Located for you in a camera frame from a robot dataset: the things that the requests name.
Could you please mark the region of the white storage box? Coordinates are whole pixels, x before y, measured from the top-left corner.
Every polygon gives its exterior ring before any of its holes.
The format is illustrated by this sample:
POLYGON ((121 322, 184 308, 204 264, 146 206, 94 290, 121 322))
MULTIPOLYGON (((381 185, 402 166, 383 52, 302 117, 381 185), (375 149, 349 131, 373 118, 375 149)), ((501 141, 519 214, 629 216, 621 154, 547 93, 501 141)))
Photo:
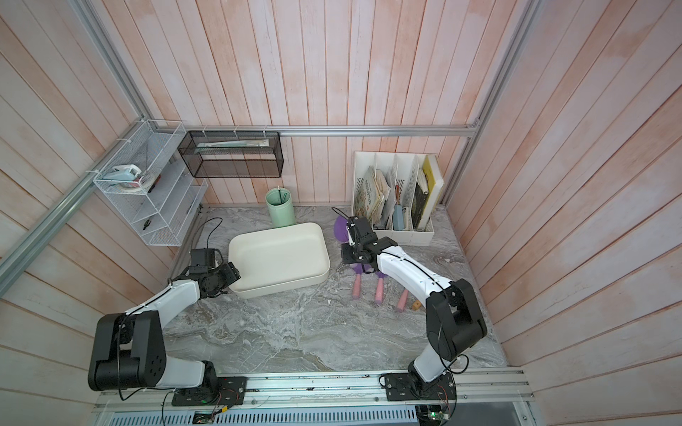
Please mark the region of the white storage box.
POLYGON ((229 289, 245 299, 321 284, 330 272, 316 223, 240 234, 230 241, 228 257, 241 275, 229 289))

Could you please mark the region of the purple pointed shovel pink handle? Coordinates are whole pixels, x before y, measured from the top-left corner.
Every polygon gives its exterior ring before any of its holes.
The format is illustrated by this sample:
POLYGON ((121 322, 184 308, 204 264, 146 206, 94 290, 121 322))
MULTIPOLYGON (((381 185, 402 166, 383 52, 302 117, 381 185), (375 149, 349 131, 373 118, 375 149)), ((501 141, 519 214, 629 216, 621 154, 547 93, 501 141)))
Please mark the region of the purple pointed shovel pink handle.
POLYGON ((396 312, 404 312, 405 311, 409 294, 410 293, 408 292, 408 289, 403 290, 403 292, 401 293, 401 296, 398 300, 398 303, 395 306, 396 312))

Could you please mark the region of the purple square shovel pink handle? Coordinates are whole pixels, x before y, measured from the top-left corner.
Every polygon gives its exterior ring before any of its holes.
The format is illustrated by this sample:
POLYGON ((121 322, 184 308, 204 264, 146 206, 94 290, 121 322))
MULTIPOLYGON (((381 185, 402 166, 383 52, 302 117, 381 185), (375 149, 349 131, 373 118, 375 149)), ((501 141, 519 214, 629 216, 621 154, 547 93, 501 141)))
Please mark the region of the purple square shovel pink handle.
POLYGON ((353 300, 358 300, 362 294, 362 276, 364 275, 363 266, 361 264, 355 264, 353 266, 353 271, 355 274, 352 298, 353 300))

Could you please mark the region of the purple pointed trowel pink handle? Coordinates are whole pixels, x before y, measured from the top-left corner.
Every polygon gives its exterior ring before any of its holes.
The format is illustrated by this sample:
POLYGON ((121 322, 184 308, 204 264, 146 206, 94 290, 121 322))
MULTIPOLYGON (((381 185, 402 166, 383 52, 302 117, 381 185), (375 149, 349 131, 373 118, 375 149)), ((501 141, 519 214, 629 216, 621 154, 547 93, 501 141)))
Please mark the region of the purple pointed trowel pink handle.
POLYGON ((347 219, 342 216, 338 216, 334 224, 334 236, 337 241, 341 243, 347 243, 349 241, 349 235, 347 230, 347 219))

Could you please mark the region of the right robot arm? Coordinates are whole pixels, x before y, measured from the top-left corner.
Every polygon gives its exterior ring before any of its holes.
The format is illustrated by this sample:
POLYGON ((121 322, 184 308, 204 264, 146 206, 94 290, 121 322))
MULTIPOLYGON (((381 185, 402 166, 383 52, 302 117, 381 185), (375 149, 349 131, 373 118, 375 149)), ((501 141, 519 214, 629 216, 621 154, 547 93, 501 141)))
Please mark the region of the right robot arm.
POLYGON ((396 241, 378 237, 367 218, 348 218, 346 232, 348 241, 342 244, 345 264, 359 264, 363 273, 392 278, 426 309, 428 344, 408 368, 414 383, 425 385, 439 379, 460 355, 488 335, 470 282, 431 271, 396 241))

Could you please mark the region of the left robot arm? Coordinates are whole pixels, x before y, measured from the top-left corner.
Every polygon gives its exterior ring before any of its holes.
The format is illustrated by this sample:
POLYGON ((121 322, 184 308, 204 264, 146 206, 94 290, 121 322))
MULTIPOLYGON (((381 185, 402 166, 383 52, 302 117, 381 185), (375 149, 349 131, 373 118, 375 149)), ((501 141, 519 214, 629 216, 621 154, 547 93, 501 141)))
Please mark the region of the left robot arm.
POLYGON ((103 316, 96 327, 88 372, 94 391, 127 389, 198 390, 218 393, 209 361, 181 360, 166 352, 163 329, 186 308, 221 296, 240 280, 236 267, 217 248, 190 251, 190 265, 165 289, 122 313, 103 316))

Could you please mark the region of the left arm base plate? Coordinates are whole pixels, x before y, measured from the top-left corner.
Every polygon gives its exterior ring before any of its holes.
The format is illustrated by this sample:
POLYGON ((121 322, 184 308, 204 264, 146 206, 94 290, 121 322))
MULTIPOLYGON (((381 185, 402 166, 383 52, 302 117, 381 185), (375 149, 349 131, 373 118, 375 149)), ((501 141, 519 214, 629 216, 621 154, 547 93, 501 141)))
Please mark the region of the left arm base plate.
POLYGON ((241 406, 247 383, 246 376, 217 377, 196 388, 176 390, 172 406, 241 406))

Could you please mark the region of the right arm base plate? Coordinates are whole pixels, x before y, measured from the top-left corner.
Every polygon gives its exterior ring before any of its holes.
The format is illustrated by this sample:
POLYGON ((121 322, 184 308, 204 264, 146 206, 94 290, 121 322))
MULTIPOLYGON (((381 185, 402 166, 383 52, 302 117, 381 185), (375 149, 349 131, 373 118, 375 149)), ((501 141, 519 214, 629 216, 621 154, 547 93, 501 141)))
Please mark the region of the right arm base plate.
POLYGON ((456 400, 456 384, 450 375, 426 383, 416 373, 387 373, 378 381, 389 401, 456 400))

